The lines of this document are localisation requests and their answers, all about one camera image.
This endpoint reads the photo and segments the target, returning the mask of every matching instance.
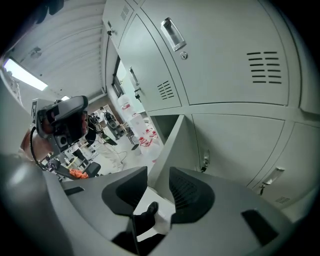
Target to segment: black slot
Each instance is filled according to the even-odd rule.
[[[278,236],[278,233],[257,210],[246,210],[241,212],[241,215],[262,246],[267,245]]]
[[[66,189],[64,191],[64,193],[67,195],[67,196],[70,196],[70,195],[73,195],[73,194],[76,194],[76,193],[79,193],[81,191],[84,191],[84,189],[80,186],[76,186],[76,187],[73,187],[73,188],[69,188],[69,189]]]

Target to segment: cable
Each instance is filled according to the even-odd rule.
[[[46,169],[44,169],[40,163],[38,162],[37,158],[36,158],[36,155],[35,155],[35,152],[34,152],[34,146],[33,146],[33,136],[34,136],[34,132],[36,130],[36,127],[34,126],[30,132],[30,151],[31,151],[31,155],[35,161],[35,163],[41,168],[42,171],[46,171]]]

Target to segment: fluorescent light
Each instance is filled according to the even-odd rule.
[[[19,79],[20,81],[37,88],[40,91],[43,91],[48,86],[26,71],[22,66],[18,65],[12,59],[7,60],[7,62],[4,64],[4,68],[6,71],[11,71],[14,78]]]

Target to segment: open locker door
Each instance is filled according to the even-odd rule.
[[[174,203],[169,189],[170,167],[200,170],[195,127],[192,120],[185,115],[179,115],[161,154],[148,174],[148,186],[155,189],[161,197]]]

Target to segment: gray metal locker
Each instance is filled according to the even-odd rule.
[[[106,30],[111,31],[111,39],[117,48],[133,12],[125,0],[106,1],[102,21]]]
[[[259,1],[146,0],[141,8],[166,42],[191,105],[288,104],[286,55]]]
[[[274,150],[284,121],[245,115],[193,114],[200,162],[206,174],[247,186]]]
[[[280,157],[261,182],[269,180],[276,168],[283,173],[266,186],[262,197],[279,208],[287,207],[319,185],[320,128],[295,123]],[[260,191],[258,183],[254,190]]]
[[[146,111],[180,107],[180,99],[149,31],[136,15],[119,46],[119,56]]]

